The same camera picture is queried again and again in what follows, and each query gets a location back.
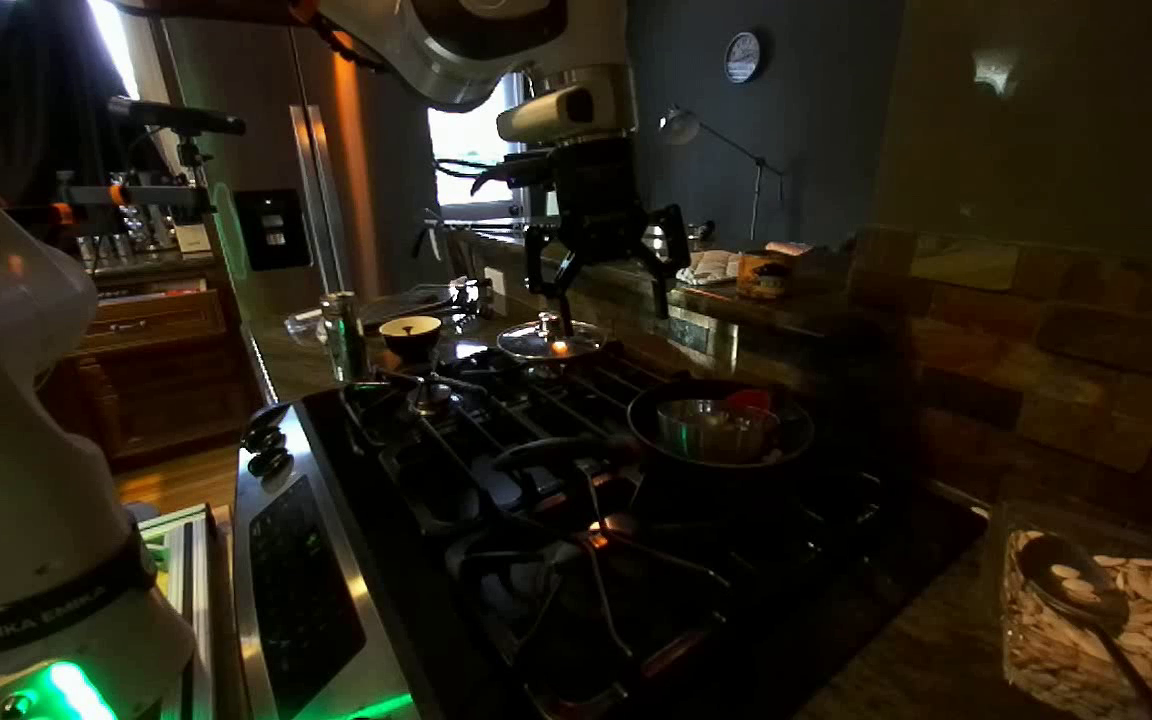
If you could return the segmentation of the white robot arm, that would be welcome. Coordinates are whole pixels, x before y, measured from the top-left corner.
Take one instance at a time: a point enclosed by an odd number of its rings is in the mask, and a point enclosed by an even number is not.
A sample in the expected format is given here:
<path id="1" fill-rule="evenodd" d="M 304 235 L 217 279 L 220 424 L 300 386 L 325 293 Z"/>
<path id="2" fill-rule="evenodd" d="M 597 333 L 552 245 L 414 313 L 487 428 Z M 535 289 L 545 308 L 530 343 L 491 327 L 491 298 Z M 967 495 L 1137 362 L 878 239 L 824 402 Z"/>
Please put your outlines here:
<path id="1" fill-rule="evenodd" d="M 500 74 L 542 90 L 495 119 L 552 180 L 583 259 L 637 248 L 627 0 L 132 0 L 144 16 L 304 24 L 379 55 L 424 105 L 469 112 Z M 104 451 L 53 418 L 37 375 L 96 315 L 92 276 L 0 200 L 0 720 L 144 720 L 196 655 L 158 589 Z"/>

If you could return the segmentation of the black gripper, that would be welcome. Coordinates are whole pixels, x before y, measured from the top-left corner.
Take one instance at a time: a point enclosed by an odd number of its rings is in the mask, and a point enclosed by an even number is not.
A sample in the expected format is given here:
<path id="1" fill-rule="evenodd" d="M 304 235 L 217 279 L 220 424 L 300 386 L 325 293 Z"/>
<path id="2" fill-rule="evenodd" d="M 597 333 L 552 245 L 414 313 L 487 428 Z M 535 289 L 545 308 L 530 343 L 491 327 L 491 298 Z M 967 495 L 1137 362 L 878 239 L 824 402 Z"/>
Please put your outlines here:
<path id="1" fill-rule="evenodd" d="M 531 146 L 520 154 L 520 183 L 552 192 L 561 205 L 552 218 L 531 218 L 523 233 L 530 289 L 561 319 L 572 315 L 577 254 L 624 254 L 634 248 L 639 248 L 653 271 L 655 313 L 668 313 L 668 289 L 689 264 L 689 233 L 675 205 L 644 206 L 627 134 Z"/>

